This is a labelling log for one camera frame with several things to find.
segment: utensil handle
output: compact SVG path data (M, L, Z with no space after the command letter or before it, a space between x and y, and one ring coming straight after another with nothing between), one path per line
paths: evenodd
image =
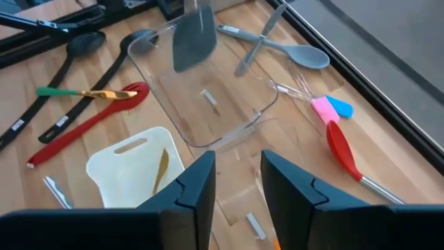
M63 95L77 95L78 92L75 90L59 90L54 87L38 87L35 91L39 97L47 96L63 96Z
M276 25L276 23L278 22L279 18L282 16L282 14L285 12L285 10L287 9L288 4L284 1L283 3L281 3L281 5L279 5L275 11L273 11L273 14L271 14L270 18L268 19L268 21L265 23L265 27L262 30L261 35L267 36L268 33L273 29L273 27Z
M53 88L58 87L63 82L63 79L73 62L74 58L68 54L63 65L48 86ZM7 131L5 131L2 136L0 136L0 151L6 148L6 146L8 146L20 134L20 132L25 129L26 125L28 125L34 116L36 116L48 99L49 97L38 97L25 113L23 113L23 115L21 115L21 117Z
M234 72L235 76L243 76L247 72L263 42L264 37L260 37L254 47L246 54L245 58L241 59L241 62L237 65L236 71Z
M35 168L39 164L42 164L51 159L59 152L61 152L65 147L68 147L73 141L81 137L91 127L93 127L99 121L105 119L108 115L111 115L112 113L113 110L106 108L104 111L91 117L89 120L77 126L75 129L56 138L54 141L46 145L43 149L40 149L37 153L34 154L33 157L28 160L28 167Z
M58 202L60 203L60 205L62 205L64 209L73 209L73 206L68 201L66 195L62 192L61 188L51 177L45 176L43 178L43 182L46 184L48 189L51 191L51 193L54 195L54 197L58 200Z
M403 202L401 199L397 198L394 194L390 193L388 190L365 176L362 176L360 183L394 204L405 205L405 202Z
M219 31L223 34L232 36L234 38L239 38L239 39L249 41L249 42L256 42L259 39L259 36L255 35L253 33L249 33L244 30L241 30L240 28L236 28L236 27L229 26L229 25L219 24L217 26L217 31ZM266 46L283 51L282 45L278 44L277 42L273 42L268 39L265 39L263 41L263 43Z

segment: gray silicone spoon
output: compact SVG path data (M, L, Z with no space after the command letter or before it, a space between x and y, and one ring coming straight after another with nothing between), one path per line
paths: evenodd
M218 25L217 31L234 38L255 42L259 37L255 34L228 25ZM310 45L282 45L265 39L264 44L287 54L292 61L310 69L324 69L330 65L330 58L324 51Z

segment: orange object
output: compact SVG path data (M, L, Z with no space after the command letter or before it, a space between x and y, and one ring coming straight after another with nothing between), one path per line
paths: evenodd
M275 250L280 250L280 245L279 245L278 239L275 239L274 245L275 245Z

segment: red silicone spatula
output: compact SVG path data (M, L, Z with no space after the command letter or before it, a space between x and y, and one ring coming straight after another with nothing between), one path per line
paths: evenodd
M51 143L46 145L43 149L40 149L37 153L31 157L26 166L30 168L35 168L37 165L44 163L45 161L51 159L60 151L62 151L65 147L70 145L73 141L77 140L81 137L86 131L88 131L91 127L99 123L101 120L106 117L123 111L130 110L131 108L135 108L139 105L145 98L148 96L149 87L144 82L132 83L123 88L123 91L137 91L137 95L130 99L122 99L113 101L106 109L97 115L93 116L86 122L82 123L72 131L65 133L59 138L53 140Z
M388 190L384 189L359 172L359 170L356 168L355 159L353 158L352 150L348 145L347 139L336 122L330 121L327 124L327 142L334 157L339 161L339 164L341 164L341 166L353 177L353 179L394 204L405 204L405 202L397 198L394 194L390 193Z

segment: cutting board handle hole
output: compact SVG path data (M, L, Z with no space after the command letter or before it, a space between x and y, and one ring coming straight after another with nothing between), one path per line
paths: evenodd
M123 154L127 151L130 151L131 149L134 149L142 144L145 144L146 142L148 142L148 139L146 139L146 138L137 139L134 142L130 142L127 145L125 145L123 147L119 147L118 149L114 150L114 153L117 155Z

